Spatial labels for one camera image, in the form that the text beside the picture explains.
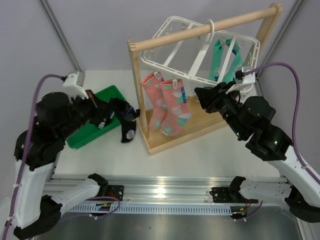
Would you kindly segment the wooden hanging rack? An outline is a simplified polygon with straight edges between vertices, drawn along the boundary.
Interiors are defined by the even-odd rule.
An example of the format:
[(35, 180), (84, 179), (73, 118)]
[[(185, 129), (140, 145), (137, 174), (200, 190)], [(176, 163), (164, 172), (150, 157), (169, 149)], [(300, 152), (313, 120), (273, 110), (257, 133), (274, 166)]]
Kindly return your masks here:
[(237, 70), (257, 66), (283, 5), (205, 24), (168, 17), (151, 39), (127, 42), (136, 98), (138, 127), (150, 155), (160, 153), (225, 126), (202, 109), (195, 88), (231, 83), (245, 98), (254, 79), (236, 81)]

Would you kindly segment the green blue sock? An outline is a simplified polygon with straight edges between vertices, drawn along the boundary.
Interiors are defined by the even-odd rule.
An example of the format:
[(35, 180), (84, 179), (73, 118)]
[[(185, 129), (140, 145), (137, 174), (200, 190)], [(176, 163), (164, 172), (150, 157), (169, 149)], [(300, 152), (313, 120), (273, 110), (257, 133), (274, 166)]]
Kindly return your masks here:
[(219, 79), (219, 68), (221, 65), (221, 59), (224, 51), (226, 40), (224, 38), (217, 40), (212, 46), (211, 67), (209, 73), (209, 79), (217, 82)]
[[(228, 48), (230, 47), (232, 42), (231, 38), (223, 38), (223, 39), (219, 39), (215, 45), (217, 47), (217, 57), (218, 57), (218, 68), (221, 65), (221, 59), (222, 59), (222, 54), (224, 51), (224, 46), (227, 46)], [(232, 53), (234, 54), (234, 59), (229, 67), (229, 70), (227, 71), (227, 73), (224, 75), (223, 77), (223, 82), (224, 83), (229, 83), (229, 82), (233, 82), (236, 80), (235, 77), (235, 71), (238, 67), (241, 67), (243, 65), (243, 59), (241, 56), (241, 45), (238, 44), (237, 41), (234, 42), (233, 48), (232, 48)]]

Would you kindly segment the green plastic bin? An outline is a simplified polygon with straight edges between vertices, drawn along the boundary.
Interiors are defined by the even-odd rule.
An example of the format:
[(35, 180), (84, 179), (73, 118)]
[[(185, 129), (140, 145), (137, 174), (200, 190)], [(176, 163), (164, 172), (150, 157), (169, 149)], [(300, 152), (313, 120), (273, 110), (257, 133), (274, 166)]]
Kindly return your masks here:
[[(111, 85), (95, 94), (100, 100), (108, 102), (112, 98), (126, 100), (122, 93), (115, 85)], [(113, 112), (110, 112), (111, 119), (106, 123), (99, 124), (87, 123), (84, 127), (74, 133), (67, 139), (67, 144), (72, 149), (80, 149), (95, 139), (101, 137), (105, 133), (113, 130), (120, 125), (120, 121), (115, 117)]]

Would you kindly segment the aluminium frame post left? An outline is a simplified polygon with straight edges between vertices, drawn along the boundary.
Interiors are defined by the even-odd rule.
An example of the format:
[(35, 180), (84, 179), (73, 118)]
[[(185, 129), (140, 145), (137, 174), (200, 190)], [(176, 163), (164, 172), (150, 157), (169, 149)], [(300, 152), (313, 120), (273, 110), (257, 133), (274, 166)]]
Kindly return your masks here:
[(83, 72), (83, 69), (81, 68), (81, 66), (79, 64), (79, 61), (77, 60), (77, 58), (74, 54), (74, 51), (72, 50), (64, 32), (63, 32), (63, 29), (61, 28), (61, 26), (58, 22), (58, 19), (50, 6), (49, 1), (48, 0), (38, 0), (38, 3), (40, 5), (40, 7), (42, 8), (44, 15), (46, 16), (53, 32), (55, 33), (63, 51), (65, 52), (69, 62), (71, 63), (72, 67), (76, 71)]

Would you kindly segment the right green blue sock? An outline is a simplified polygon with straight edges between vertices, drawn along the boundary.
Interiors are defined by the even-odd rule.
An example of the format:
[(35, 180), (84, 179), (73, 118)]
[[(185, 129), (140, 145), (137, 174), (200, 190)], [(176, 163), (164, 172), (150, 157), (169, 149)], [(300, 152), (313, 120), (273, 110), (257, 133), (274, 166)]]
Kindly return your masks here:
[[(223, 38), (223, 39), (219, 39), (215, 45), (217, 47), (217, 57), (218, 57), (218, 68), (221, 65), (221, 59), (222, 59), (222, 54), (224, 51), (224, 46), (227, 46), (228, 48), (230, 47), (232, 42), (231, 38)], [(232, 48), (232, 53), (234, 54), (234, 59), (229, 67), (229, 70), (227, 71), (227, 73), (224, 75), (223, 77), (223, 82), (224, 83), (229, 83), (229, 82), (233, 82), (236, 80), (235, 77), (235, 71), (238, 67), (241, 67), (243, 65), (243, 59), (241, 56), (241, 45), (238, 44), (237, 41), (234, 42), (233, 48)]]

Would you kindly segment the aluminium frame post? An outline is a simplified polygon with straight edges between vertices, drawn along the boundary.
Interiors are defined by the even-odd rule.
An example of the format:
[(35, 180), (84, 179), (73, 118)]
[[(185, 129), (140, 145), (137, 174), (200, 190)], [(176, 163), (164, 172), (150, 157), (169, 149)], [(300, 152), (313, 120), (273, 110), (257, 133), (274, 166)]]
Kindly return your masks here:
[(275, 54), (277, 53), (281, 43), (285, 39), (286, 35), (289, 33), (290, 28), (294, 24), (296, 18), (298, 17), (299, 13), (303, 9), (307, 0), (295, 0), (293, 6), (291, 7), (285, 21), (281, 25), (274, 41), (272, 42), (270, 48), (266, 56), (264, 57), (263, 61), (261, 62), (262, 65), (266, 65), (271, 62)]
[(81, 66), (79, 64), (79, 61), (77, 60), (77, 58), (74, 54), (74, 51), (72, 50), (64, 32), (63, 32), (63, 29), (61, 28), (61, 26), (58, 22), (58, 19), (50, 6), (49, 1), (48, 0), (38, 0), (38, 3), (40, 5), (40, 7), (42, 8), (44, 15), (46, 16), (53, 32), (55, 33), (63, 51), (65, 52), (69, 62), (71, 63), (72, 67), (76, 71), (83, 72), (83, 69), (81, 68)]

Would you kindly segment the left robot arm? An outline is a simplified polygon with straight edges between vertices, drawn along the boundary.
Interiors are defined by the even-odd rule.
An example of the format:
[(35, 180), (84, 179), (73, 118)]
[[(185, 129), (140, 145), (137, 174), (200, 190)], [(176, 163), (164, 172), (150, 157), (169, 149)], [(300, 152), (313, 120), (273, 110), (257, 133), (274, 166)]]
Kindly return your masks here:
[(77, 204), (96, 198), (103, 200), (109, 193), (109, 182), (93, 173), (84, 182), (61, 195), (44, 195), (43, 189), (57, 155), (66, 140), (89, 122), (101, 123), (111, 112), (110, 105), (88, 90), (88, 98), (68, 97), (63, 92), (46, 94), (35, 105), (28, 130), (16, 141), (14, 157), (19, 180), (12, 225), (13, 234), (20, 240), (51, 230), (61, 216)]

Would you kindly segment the black sock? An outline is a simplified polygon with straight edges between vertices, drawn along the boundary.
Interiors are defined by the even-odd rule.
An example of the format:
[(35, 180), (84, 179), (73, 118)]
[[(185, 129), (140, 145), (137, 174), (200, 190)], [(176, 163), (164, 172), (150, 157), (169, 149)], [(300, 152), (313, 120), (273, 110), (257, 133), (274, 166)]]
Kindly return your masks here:
[(136, 119), (141, 114), (140, 109), (135, 110), (129, 102), (116, 97), (111, 98), (109, 103), (121, 125), (121, 143), (130, 143), (136, 135)]
[(98, 129), (103, 129), (112, 123), (114, 116), (115, 112), (113, 110), (96, 112), (88, 123), (96, 126)]

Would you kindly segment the pink sock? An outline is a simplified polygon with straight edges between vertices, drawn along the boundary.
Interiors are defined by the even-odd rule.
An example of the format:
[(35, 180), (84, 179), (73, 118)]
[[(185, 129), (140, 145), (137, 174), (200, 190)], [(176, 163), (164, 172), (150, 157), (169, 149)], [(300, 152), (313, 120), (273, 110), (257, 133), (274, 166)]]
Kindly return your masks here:
[(161, 83), (164, 81), (163, 75), (155, 71), (147, 75), (142, 81), (142, 87), (146, 92), (153, 110), (148, 127), (152, 130), (158, 129), (167, 116), (167, 105), (165, 104)]
[(160, 130), (166, 136), (177, 136), (192, 116), (183, 80), (168, 79), (160, 85), (167, 107), (167, 115), (160, 125)]

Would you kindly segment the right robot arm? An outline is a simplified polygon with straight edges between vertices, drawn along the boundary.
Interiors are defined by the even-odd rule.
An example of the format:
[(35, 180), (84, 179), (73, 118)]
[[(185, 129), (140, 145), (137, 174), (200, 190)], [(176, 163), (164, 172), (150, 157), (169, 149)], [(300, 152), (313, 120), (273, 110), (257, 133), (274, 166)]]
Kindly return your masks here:
[(264, 162), (287, 178), (284, 183), (255, 182), (235, 176), (228, 187), (213, 187), (215, 203), (269, 202), (285, 208), (308, 223), (320, 221), (320, 187), (299, 162), (293, 140), (271, 123), (276, 110), (262, 96), (250, 96), (241, 102), (240, 91), (233, 83), (221, 82), (215, 87), (194, 89), (206, 113), (219, 113), (238, 141)]

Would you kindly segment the white plastic clip hanger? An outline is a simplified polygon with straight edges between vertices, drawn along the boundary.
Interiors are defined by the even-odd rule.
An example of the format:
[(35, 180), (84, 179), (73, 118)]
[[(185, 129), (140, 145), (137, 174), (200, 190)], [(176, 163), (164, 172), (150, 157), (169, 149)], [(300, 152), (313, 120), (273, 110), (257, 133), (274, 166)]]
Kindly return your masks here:
[[(217, 81), (209, 79), (213, 44), (219, 39), (232, 39), (230, 47), (224, 46)], [(181, 78), (189, 96), (194, 96), (197, 87), (214, 87), (223, 82), (234, 54), (235, 41), (241, 45), (240, 53), (244, 66), (255, 68), (260, 51), (260, 42), (251, 36), (219, 30), (186, 40), (154, 47), (140, 53), (142, 63), (152, 70), (160, 71), (165, 78)]]

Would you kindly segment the aluminium frame post right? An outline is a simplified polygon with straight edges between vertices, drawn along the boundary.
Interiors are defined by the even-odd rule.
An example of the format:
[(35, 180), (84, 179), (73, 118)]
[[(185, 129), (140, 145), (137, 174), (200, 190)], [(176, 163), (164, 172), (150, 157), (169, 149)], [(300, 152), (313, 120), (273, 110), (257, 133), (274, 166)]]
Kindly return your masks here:
[(281, 43), (285, 39), (286, 35), (289, 33), (290, 28), (294, 24), (296, 18), (298, 17), (299, 13), (303, 9), (307, 0), (295, 0), (293, 6), (291, 7), (285, 21), (281, 25), (274, 41), (272, 42), (270, 48), (266, 56), (264, 57), (263, 61), (261, 62), (262, 65), (266, 65), (271, 62), (275, 54), (277, 53)]

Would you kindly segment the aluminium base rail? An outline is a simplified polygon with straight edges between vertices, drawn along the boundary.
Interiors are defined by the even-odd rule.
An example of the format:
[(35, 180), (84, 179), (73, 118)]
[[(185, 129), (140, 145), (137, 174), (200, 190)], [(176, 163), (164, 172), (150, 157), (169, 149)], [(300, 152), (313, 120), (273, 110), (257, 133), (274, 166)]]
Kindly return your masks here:
[[(172, 176), (112, 176), (104, 175), (110, 185), (124, 186), (123, 203), (158, 205), (212, 204), (213, 187), (228, 187), (234, 177), (172, 177)], [(44, 187), (44, 193), (57, 194), (80, 184), (84, 175), (54, 174)], [(288, 185), (285, 177), (252, 177), (254, 190), (259, 184), (272, 187)]]

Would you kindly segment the left green blue sock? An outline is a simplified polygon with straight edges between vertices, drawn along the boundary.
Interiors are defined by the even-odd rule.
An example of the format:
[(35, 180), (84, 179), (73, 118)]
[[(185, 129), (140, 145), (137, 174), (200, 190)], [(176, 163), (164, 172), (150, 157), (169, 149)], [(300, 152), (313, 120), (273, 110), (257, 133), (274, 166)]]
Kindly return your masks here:
[(211, 67), (209, 73), (209, 79), (217, 82), (219, 79), (219, 68), (221, 65), (221, 59), (224, 51), (226, 40), (224, 38), (217, 40), (212, 46)]

